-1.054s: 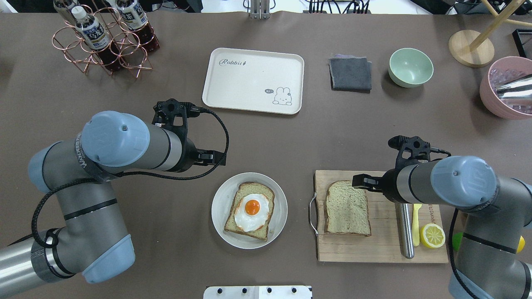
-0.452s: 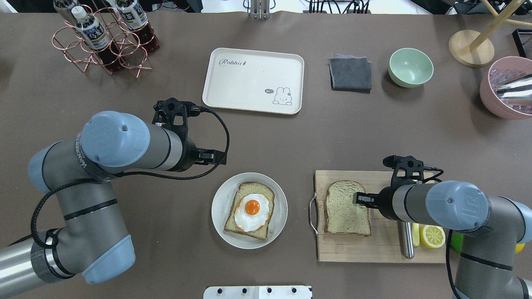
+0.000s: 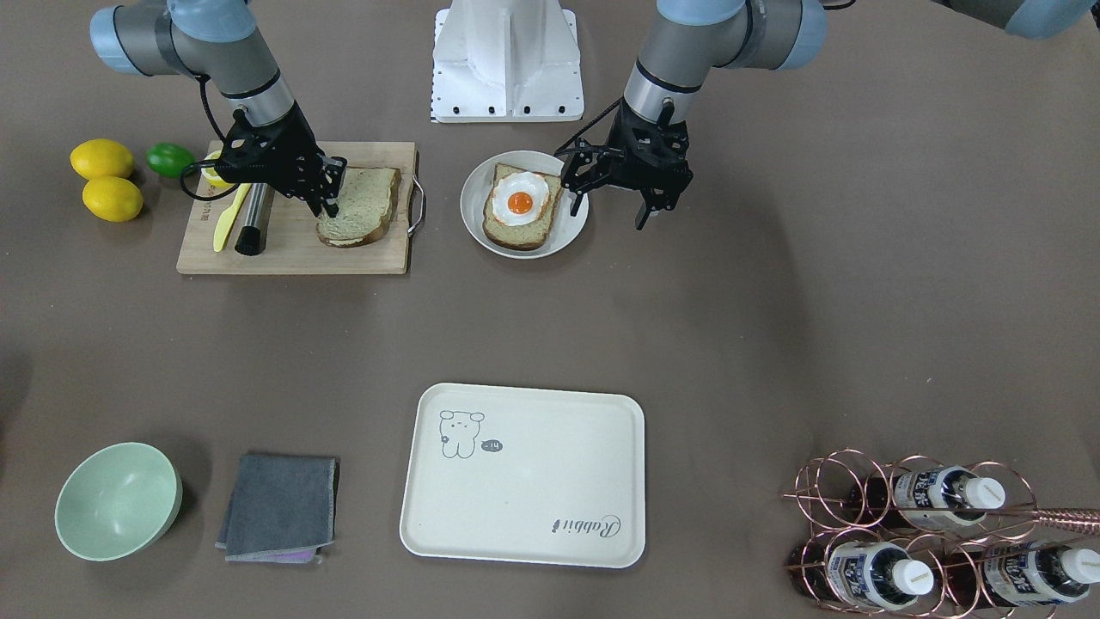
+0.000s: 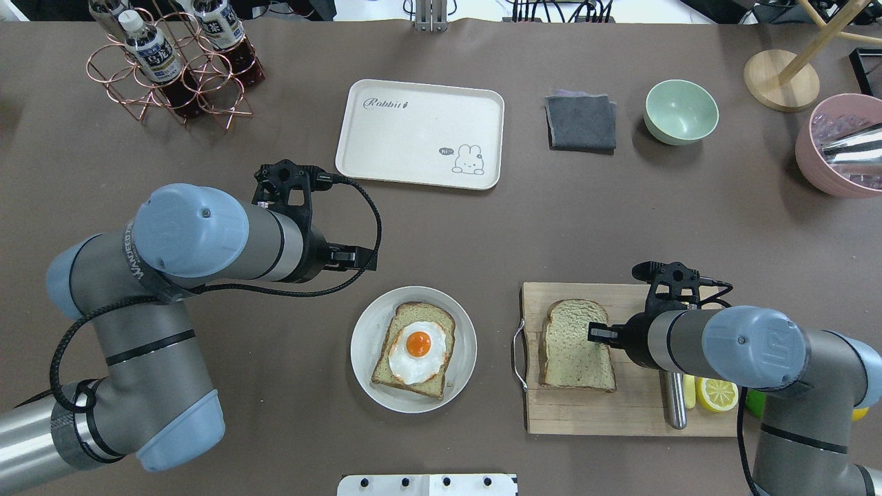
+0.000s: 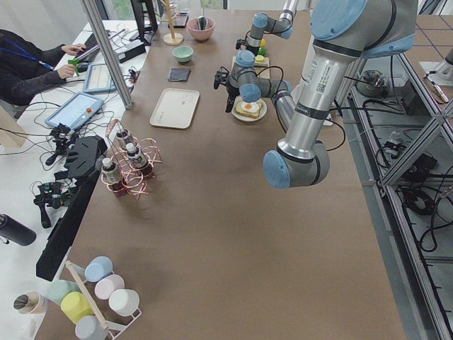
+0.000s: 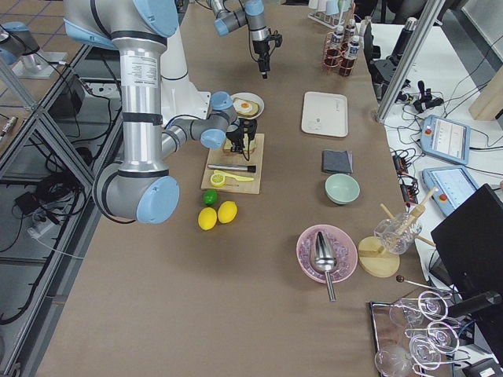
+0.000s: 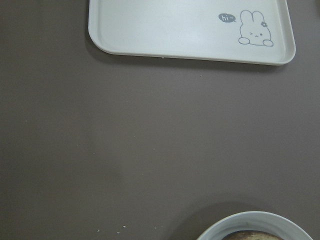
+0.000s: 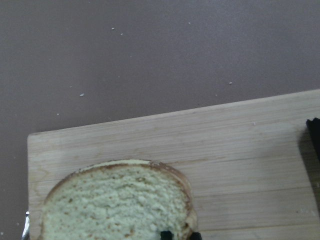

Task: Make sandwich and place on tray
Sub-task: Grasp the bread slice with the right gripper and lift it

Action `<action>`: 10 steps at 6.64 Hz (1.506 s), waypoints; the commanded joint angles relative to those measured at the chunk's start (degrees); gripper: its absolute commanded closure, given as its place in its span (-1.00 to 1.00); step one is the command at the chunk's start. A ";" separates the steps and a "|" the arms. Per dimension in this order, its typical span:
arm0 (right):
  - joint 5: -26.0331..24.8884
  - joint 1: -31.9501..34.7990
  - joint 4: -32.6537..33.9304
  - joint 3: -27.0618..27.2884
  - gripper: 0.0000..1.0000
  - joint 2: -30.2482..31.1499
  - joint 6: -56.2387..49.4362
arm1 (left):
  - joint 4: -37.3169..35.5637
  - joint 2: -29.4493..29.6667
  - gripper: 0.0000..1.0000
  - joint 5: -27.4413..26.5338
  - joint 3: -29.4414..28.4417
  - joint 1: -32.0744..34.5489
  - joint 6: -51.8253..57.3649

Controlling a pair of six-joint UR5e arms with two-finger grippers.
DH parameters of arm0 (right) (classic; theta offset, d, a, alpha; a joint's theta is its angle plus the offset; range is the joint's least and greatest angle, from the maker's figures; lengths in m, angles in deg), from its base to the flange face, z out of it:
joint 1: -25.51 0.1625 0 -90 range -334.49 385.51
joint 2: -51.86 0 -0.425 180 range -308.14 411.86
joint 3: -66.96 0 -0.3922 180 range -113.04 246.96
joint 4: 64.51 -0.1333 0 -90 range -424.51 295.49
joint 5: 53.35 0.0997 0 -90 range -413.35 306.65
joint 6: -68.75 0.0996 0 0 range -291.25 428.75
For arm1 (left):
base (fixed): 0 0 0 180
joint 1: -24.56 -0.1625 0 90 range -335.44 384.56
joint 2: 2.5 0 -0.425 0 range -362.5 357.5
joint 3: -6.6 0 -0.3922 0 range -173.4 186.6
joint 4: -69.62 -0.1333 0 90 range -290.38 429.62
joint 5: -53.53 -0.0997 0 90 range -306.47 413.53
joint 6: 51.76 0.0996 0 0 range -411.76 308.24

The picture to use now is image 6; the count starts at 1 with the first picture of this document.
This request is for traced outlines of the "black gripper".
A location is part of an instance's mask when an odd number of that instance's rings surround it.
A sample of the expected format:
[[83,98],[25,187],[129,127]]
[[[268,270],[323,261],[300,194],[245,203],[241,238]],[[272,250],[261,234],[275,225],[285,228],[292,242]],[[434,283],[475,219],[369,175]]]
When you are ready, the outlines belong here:
[[248,126],[247,120],[241,120],[239,123],[233,123],[229,126],[226,137],[231,142],[231,152],[242,153],[244,148],[245,128]]
[[259,62],[259,71],[263,79],[268,78],[270,71],[270,38],[263,40],[252,40],[253,49]]

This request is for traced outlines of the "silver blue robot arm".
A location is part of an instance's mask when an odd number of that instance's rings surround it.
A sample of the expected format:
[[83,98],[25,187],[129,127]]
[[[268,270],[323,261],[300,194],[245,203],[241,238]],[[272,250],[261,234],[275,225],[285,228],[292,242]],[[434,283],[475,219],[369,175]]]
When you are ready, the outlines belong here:
[[238,10],[229,10],[224,1],[206,1],[215,15],[214,26],[220,36],[228,35],[240,27],[247,26],[255,54],[258,55],[259,71],[267,79],[270,71],[271,30],[266,25],[265,8],[262,1],[246,1]]
[[97,176],[94,202],[103,215],[159,224],[174,212],[179,185],[169,175],[165,156],[188,139],[220,148],[240,123],[230,95],[210,98],[206,119],[162,115],[161,61],[178,33],[173,1],[66,1],[65,29],[71,38],[120,55],[123,161]]

